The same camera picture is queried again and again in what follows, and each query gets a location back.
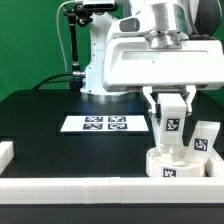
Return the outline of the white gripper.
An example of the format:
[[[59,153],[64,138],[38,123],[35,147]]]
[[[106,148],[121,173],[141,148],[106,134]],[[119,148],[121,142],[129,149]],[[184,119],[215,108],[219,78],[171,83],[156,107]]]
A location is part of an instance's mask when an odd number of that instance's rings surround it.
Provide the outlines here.
[[[131,30],[130,19],[114,22],[108,32],[102,69],[102,85],[108,92],[142,88],[149,105],[148,114],[156,117],[152,89],[185,87],[187,115],[192,114],[192,101],[198,89],[224,86],[224,53],[221,42],[213,39],[183,40],[179,48],[164,44],[153,48],[148,31]]]

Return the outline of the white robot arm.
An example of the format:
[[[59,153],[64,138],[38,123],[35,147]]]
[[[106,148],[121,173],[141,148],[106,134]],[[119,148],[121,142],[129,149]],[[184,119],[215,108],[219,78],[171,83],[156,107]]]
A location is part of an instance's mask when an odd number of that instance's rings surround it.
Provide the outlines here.
[[[224,86],[224,52],[212,37],[222,18],[218,0],[83,0],[90,15],[92,56],[81,92],[99,100],[142,91],[179,94],[186,111],[198,90]]]

